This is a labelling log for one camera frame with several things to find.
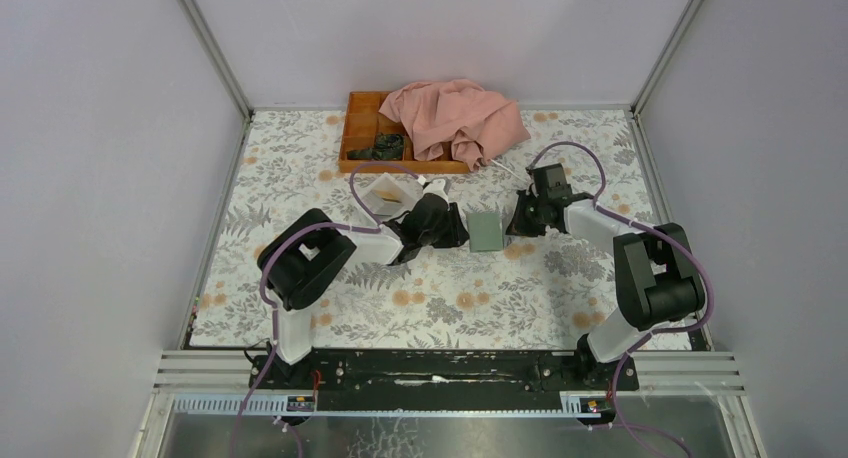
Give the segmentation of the green card holder wallet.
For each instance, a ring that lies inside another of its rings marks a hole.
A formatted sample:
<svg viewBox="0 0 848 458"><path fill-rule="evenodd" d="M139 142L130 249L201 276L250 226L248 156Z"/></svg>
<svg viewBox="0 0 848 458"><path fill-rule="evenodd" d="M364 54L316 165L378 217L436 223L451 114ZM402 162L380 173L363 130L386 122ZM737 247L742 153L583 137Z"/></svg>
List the green card holder wallet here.
<svg viewBox="0 0 848 458"><path fill-rule="evenodd" d="M501 216L495 212L472 212L467 215L469 249L472 253L502 251L504 230Z"/></svg>

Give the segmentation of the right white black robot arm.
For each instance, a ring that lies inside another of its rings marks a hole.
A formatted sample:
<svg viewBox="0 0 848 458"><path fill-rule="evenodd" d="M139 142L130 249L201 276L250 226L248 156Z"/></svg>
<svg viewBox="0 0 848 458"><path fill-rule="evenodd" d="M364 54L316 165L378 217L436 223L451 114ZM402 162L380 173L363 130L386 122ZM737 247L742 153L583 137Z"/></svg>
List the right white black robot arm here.
<svg viewBox="0 0 848 458"><path fill-rule="evenodd" d="M707 302L704 285L680 226L646 228L614 216L592 194L574 191L560 165L530 168L528 175L531 186L517 192L507 233L539 237L555 230L613 260L617 308L581 337L573 364L577 383L597 390L612 378L612 362L650 332L700 311Z"/></svg>

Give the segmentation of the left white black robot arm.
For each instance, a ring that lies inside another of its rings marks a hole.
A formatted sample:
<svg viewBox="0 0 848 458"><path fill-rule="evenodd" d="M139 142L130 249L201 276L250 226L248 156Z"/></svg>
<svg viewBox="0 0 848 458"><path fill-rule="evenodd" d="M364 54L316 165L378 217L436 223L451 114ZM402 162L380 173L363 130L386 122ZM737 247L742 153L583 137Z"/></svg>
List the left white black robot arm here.
<svg viewBox="0 0 848 458"><path fill-rule="evenodd" d="M346 265L402 265L426 247L457 248L468 239L457 204L434 193L371 228L334 222L318 208L307 210L257 259L259 295L272 310L272 376L288 389L307 382L310 308Z"/></svg>

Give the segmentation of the white plastic card box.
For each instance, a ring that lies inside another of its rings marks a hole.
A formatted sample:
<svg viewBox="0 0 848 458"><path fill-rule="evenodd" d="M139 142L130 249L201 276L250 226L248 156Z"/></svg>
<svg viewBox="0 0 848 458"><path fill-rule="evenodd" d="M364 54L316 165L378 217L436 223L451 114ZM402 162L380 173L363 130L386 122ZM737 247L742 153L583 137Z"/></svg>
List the white plastic card box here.
<svg viewBox="0 0 848 458"><path fill-rule="evenodd" d="M359 192L360 209L366 218L370 218L368 212L371 212L384 221L411 211L421 196L417 182L408 183L395 174L383 173Z"/></svg>

